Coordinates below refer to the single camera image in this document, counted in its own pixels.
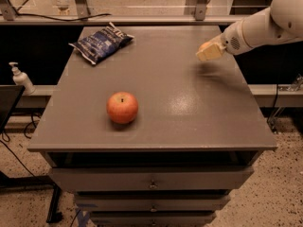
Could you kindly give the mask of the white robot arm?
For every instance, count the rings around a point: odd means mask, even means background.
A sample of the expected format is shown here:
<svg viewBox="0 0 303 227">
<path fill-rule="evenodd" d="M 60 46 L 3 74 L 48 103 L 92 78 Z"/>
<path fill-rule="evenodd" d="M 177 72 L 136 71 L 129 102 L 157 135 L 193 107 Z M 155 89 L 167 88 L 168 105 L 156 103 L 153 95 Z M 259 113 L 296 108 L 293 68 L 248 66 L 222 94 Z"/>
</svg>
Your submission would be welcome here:
<svg viewBox="0 0 303 227">
<path fill-rule="evenodd" d="M 269 8 L 247 16 L 202 44 L 200 61 L 220 58 L 224 52 L 240 55 L 263 45 L 303 41 L 303 0 L 272 0 Z"/>
</svg>

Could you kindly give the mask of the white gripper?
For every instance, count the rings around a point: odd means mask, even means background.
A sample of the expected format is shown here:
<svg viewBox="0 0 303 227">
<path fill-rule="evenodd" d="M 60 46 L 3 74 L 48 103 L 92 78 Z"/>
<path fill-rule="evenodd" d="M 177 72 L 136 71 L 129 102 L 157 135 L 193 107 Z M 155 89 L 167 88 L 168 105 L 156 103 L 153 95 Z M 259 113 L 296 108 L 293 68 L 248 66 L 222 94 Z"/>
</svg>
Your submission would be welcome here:
<svg viewBox="0 0 303 227">
<path fill-rule="evenodd" d="M 209 46 L 204 49 L 198 49 L 196 53 L 200 61 L 211 61 L 220 58 L 226 50 L 229 54 L 239 55 L 252 50 L 252 47 L 246 42 L 243 33 L 243 21 L 238 21 L 227 27 L 222 35 L 218 35 L 208 41 Z"/>
</svg>

